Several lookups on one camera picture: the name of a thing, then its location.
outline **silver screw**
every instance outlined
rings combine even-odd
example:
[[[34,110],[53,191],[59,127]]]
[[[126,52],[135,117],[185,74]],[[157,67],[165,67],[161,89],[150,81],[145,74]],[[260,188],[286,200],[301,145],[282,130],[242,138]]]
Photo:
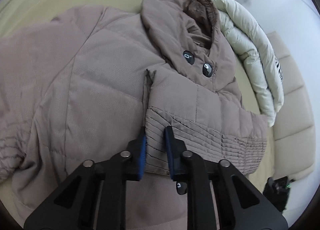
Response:
[[[94,164],[92,160],[86,160],[82,163],[84,167],[91,167]]]
[[[184,157],[191,157],[191,156],[192,156],[192,152],[191,152],[191,151],[184,151],[184,152],[182,153],[182,155],[183,155]]]
[[[220,164],[222,167],[229,167],[230,166],[230,162],[228,160],[221,160]]]
[[[130,157],[131,153],[129,151],[122,151],[120,155],[123,158],[127,158],[127,157]]]

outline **mauve jacket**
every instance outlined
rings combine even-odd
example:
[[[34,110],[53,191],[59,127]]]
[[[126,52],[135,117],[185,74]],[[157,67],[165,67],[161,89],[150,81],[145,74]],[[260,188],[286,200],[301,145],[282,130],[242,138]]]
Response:
[[[253,173],[267,134],[246,111],[210,0],[143,0],[141,14],[72,8],[0,40],[0,179],[23,220],[82,161],[107,160],[145,125],[147,166],[127,184],[127,228],[186,229],[162,134]]]

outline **shiny button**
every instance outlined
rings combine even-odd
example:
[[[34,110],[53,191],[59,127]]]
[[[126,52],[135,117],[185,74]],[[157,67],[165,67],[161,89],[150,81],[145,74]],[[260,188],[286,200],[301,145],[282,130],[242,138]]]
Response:
[[[206,77],[211,77],[213,73],[212,66],[208,63],[205,63],[202,68],[202,73]]]
[[[189,62],[191,65],[195,63],[195,58],[193,57],[193,54],[189,51],[184,51],[183,56],[186,58],[187,62]]]

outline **white puffer jacket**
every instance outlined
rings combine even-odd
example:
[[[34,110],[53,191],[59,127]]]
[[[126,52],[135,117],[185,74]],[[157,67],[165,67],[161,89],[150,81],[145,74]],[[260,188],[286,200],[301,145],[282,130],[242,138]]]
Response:
[[[235,0],[212,0],[219,10],[221,32],[239,56],[262,114],[273,126],[284,103],[282,72],[273,48],[254,17]]]

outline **padded headboard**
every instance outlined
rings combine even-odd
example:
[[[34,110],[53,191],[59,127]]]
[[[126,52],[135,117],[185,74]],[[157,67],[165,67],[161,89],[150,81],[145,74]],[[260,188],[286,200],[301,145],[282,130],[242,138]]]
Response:
[[[301,73],[276,32],[267,35],[283,73],[284,105],[277,114],[274,179],[299,180],[314,169],[316,132],[308,92]]]

